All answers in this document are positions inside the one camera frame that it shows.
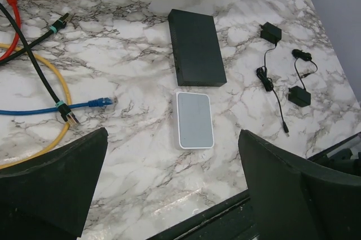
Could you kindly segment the black power adapter with cable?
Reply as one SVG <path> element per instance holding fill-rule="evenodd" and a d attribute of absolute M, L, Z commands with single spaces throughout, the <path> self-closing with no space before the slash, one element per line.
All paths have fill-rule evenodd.
<path fill-rule="evenodd" d="M 263 55 L 263 65 L 256 69 L 256 76 L 261 81 L 265 91 L 272 92 L 275 95 L 277 102 L 278 102 L 278 106 L 279 106 L 283 131 L 287 136 L 289 136 L 289 128 L 284 119 L 281 102 L 274 89 L 273 81 L 268 76 L 268 69 L 267 69 L 267 65 L 266 65 L 266 56 L 269 52 L 271 52 L 277 48 L 278 42 L 281 41 L 281 38 L 282 38 L 282 32 L 281 32 L 280 28 L 278 28 L 277 26 L 275 26 L 269 22 L 264 23 L 263 25 L 260 26 L 260 28 L 261 28 L 260 37 L 262 39 L 264 39 L 265 41 L 268 41 L 271 44 L 273 44 L 274 47 L 265 51 L 265 53 Z"/>

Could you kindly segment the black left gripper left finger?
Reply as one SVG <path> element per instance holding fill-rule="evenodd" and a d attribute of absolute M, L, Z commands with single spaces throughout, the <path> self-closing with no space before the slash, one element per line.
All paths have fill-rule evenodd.
<path fill-rule="evenodd" d="M 1 169 L 1 239 L 79 238 L 107 146 L 108 132 L 99 128 Z"/>

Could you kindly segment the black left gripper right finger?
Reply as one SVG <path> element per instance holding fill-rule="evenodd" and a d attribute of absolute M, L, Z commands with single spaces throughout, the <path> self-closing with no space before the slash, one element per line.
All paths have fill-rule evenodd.
<path fill-rule="evenodd" d="M 359 239 L 360 155 L 314 162 L 242 130 L 238 141 L 260 239 Z"/>

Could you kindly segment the white grey small switch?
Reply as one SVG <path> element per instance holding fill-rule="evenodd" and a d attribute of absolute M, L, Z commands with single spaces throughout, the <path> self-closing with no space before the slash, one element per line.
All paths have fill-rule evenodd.
<path fill-rule="evenodd" d="M 214 131 L 209 96 L 176 92 L 172 105 L 174 146 L 179 150 L 212 148 Z"/>

